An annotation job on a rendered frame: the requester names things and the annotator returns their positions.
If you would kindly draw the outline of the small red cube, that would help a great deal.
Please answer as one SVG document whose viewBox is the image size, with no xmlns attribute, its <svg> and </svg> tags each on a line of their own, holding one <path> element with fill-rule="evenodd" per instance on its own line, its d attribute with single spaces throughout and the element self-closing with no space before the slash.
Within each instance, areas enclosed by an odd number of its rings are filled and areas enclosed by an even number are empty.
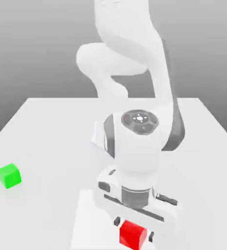
<svg viewBox="0 0 227 250">
<path fill-rule="evenodd" d="M 125 220 L 120 227 L 120 244 L 133 250 L 141 250 L 147 237 L 147 229 Z"/>
</svg>

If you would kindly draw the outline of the small green cube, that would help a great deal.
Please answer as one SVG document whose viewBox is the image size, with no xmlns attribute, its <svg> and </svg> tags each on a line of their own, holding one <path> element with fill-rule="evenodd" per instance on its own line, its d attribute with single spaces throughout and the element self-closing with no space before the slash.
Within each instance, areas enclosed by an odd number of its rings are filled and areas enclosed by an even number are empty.
<svg viewBox="0 0 227 250">
<path fill-rule="evenodd" d="M 0 182 L 6 189 L 21 183 L 21 174 L 14 164 L 8 164 L 0 168 Z"/>
</svg>

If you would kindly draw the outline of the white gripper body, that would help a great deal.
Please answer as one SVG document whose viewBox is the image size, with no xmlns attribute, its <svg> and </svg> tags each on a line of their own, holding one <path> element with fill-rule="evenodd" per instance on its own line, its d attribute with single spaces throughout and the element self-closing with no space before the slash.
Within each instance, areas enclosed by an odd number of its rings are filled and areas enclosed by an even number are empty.
<svg viewBox="0 0 227 250">
<path fill-rule="evenodd" d="M 179 234 L 177 206 L 151 197 L 148 206 L 132 209 L 101 190 L 95 190 L 93 198 L 96 206 L 105 210 L 112 218 L 119 216 L 165 237 L 177 237 Z"/>
</svg>

